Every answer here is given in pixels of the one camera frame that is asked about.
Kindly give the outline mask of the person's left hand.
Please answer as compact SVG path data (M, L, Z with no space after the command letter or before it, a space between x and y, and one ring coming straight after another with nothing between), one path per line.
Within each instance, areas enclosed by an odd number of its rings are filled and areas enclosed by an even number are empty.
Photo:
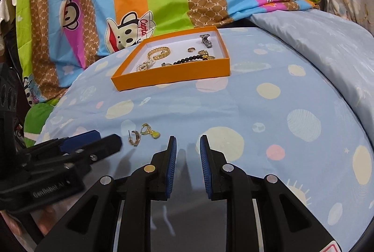
M65 208L60 205L51 205L45 207L43 210L37 210L32 213L32 217L36 222L39 230L42 232L43 236L46 236L47 233L54 227L56 222L64 214ZM9 216L5 211L1 211L1 215L4 218L4 221L13 235L17 238L18 242L27 250L33 251L34 244L30 244L26 240L25 229L21 226L20 222L16 218Z

